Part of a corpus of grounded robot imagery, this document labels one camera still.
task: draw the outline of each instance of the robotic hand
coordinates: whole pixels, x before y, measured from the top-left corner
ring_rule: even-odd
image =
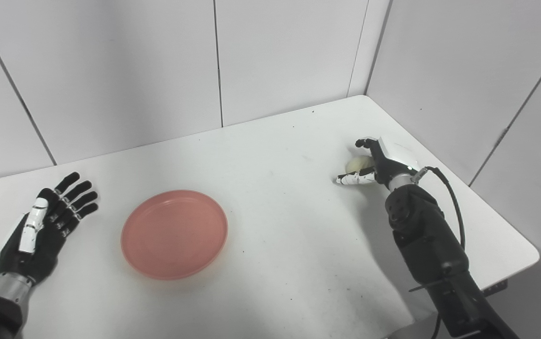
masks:
[[[55,189],[44,188],[29,214],[25,214],[0,251],[0,339],[14,338],[27,318],[27,299],[35,285],[48,277],[66,237],[81,219],[98,209],[89,181],[65,191],[80,179],[66,176]]]
[[[434,167],[419,169],[412,152],[384,137],[359,139],[356,146],[370,150],[374,165],[337,176],[336,182],[377,182],[391,191],[385,209],[394,241],[413,278],[427,290],[436,306],[440,316],[437,325],[441,318],[452,337],[519,339],[492,309],[469,273],[462,217],[444,174]],[[460,242],[446,223],[438,202],[417,186],[427,171],[434,172],[451,194],[460,224]]]

